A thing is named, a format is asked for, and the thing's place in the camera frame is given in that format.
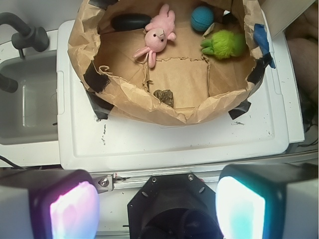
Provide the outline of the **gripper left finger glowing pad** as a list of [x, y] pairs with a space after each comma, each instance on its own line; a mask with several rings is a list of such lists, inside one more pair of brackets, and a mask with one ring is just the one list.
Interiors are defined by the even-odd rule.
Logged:
[[99, 195], [85, 170], [0, 173], [2, 239], [93, 239]]

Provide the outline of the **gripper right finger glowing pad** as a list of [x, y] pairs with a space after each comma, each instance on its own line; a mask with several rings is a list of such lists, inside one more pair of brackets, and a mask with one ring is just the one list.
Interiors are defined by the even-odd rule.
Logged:
[[317, 239], [319, 167], [227, 165], [216, 188], [216, 213], [227, 239]]

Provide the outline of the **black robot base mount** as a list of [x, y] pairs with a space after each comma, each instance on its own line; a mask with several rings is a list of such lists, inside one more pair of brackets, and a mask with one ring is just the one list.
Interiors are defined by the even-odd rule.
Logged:
[[132, 239], [222, 239], [215, 192], [194, 174], [152, 176], [128, 202]]

